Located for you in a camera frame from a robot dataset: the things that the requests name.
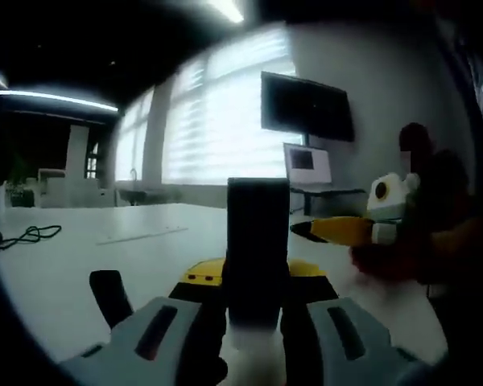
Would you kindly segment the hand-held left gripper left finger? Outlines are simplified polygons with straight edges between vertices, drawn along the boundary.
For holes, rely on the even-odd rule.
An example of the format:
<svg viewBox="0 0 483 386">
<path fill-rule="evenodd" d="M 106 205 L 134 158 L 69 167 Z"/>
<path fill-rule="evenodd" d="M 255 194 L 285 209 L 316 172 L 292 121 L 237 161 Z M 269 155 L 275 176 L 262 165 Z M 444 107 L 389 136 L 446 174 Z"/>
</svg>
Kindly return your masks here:
<svg viewBox="0 0 483 386">
<path fill-rule="evenodd" d="M 61 363 L 78 385 L 216 385 L 227 375 L 220 357 L 226 332 L 222 293 L 224 260 L 188 269 L 166 297 L 134 310 L 117 270 L 89 275 L 89 285 L 110 328 L 96 343 Z"/>
</svg>

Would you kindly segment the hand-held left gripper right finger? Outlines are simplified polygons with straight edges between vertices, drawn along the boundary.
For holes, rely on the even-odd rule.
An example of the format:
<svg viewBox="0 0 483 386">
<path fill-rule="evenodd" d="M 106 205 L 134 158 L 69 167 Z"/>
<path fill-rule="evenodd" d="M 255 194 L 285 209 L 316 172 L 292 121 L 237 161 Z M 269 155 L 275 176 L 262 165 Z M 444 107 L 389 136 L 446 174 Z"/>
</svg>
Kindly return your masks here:
<svg viewBox="0 0 483 386">
<path fill-rule="evenodd" d="M 325 271 L 288 263 L 280 331 L 288 385 L 425 385 L 431 366 L 391 342 L 390 332 Z"/>
</svg>

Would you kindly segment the person's right hand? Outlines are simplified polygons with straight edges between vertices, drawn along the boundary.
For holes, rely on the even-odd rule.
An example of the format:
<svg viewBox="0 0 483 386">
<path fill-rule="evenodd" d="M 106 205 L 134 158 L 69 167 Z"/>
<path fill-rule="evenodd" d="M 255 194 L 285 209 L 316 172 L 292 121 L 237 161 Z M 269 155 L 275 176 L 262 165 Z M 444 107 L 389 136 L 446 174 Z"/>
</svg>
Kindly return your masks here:
<svg viewBox="0 0 483 386">
<path fill-rule="evenodd" d="M 395 241 L 350 248 L 353 265 L 360 272 L 385 281 L 436 281 L 444 267 L 431 237 L 439 218 L 438 203 L 436 194 L 424 189 L 417 191 L 398 225 Z"/>
</svg>

